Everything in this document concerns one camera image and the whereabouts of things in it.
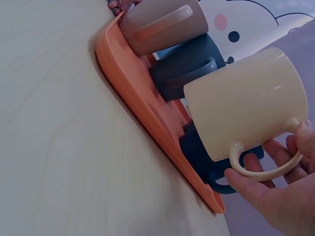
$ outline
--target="cartoon print fabric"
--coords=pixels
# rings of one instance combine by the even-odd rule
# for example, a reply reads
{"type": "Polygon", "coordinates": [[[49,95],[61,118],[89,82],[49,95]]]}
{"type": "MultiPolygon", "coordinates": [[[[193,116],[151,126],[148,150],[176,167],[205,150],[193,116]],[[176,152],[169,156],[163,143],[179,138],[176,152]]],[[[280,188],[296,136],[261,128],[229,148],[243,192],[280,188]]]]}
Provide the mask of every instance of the cartoon print fabric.
{"type": "Polygon", "coordinates": [[[275,17],[300,13],[315,17],[315,0],[252,0],[266,7],[275,17]]]}
{"type": "Polygon", "coordinates": [[[315,0],[202,0],[200,5],[208,34],[225,61],[233,62],[313,20],[311,1],[315,5],[315,0]]]}

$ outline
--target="hand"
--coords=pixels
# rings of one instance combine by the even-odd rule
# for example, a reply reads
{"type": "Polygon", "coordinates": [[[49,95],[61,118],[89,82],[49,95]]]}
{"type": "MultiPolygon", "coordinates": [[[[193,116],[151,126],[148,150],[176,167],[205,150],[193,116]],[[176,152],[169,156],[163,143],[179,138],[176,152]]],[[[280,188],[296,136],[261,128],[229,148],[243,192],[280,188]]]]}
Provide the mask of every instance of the hand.
{"type": "Polygon", "coordinates": [[[128,12],[132,4],[137,5],[140,2],[142,0],[108,0],[108,8],[118,16],[122,11],[128,12]]]}
{"type": "MultiPolygon", "coordinates": [[[[272,181],[256,182],[233,169],[224,173],[229,184],[286,236],[315,235],[315,131],[311,126],[310,121],[302,122],[296,136],[287,137],[287,149],[274,140],[264,145],[278,167],[298,149],[303,154],[300,164],[284,176],[286,188],[276,188],[272,181]]],[[[254,154],[248,154],[244,162],[247,170],[263,171],[254,154]]]]}

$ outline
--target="purple floor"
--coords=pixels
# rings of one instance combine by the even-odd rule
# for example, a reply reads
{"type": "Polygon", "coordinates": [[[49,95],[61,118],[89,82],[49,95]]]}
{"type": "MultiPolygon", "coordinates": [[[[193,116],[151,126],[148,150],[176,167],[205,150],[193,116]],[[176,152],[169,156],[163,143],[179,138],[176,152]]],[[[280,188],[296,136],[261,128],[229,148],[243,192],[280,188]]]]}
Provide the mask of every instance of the purple floor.
{"type": "MultiPolygon", "coordinates": [[[[315,21],[307,23],[269,47],[277,47],[285,52],[299,72],[308,99],[309,119],[315,124],[315,21]]],[[[286,136],[279,137],[278,140],[284,144],[286,136]]],[[[262,160],[262,165],[266,170],[276,167],[268,155],[262,160]]],[[[278,187],[286,185],[283,178],[277,179],[275,183],[278,187]]],[[[282,236],[239,194],[224,195],[223,199],[231,236],[282,236]]]]}

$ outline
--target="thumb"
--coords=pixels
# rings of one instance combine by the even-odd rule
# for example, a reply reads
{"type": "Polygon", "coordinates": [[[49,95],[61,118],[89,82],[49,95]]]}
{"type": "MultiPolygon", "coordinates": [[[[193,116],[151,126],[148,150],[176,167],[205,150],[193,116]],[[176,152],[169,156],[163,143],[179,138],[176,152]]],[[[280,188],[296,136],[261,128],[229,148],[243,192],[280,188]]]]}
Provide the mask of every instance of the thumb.
{"type": "Polygon", "coordinates": [[[224,172],[224,175],[232,188],[240,193],[242,197],[260,213],[263,213],[263,196],[269,191],[269,188],[266,185],[244,177],[234,169],[227,169],[224,172]]]}
{"type": "Polygon", "coordinates": [[[309,120],[301,122],[295,135],[295,142],[302,155],[315,161],[315,131],[311,130],[311,127],[309,120]]]}

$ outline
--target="wood grain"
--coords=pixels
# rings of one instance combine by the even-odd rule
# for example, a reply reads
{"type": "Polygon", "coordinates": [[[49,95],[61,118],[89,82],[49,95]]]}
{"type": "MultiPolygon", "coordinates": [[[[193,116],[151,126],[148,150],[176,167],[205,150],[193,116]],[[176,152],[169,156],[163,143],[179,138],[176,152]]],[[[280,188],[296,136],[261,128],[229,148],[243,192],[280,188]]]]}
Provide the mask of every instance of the wood grain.
{"type": "Polygon", "coordinates": [[[0,7],[0,235],[228,236],[105,80],[104,0],[0,7]]]}

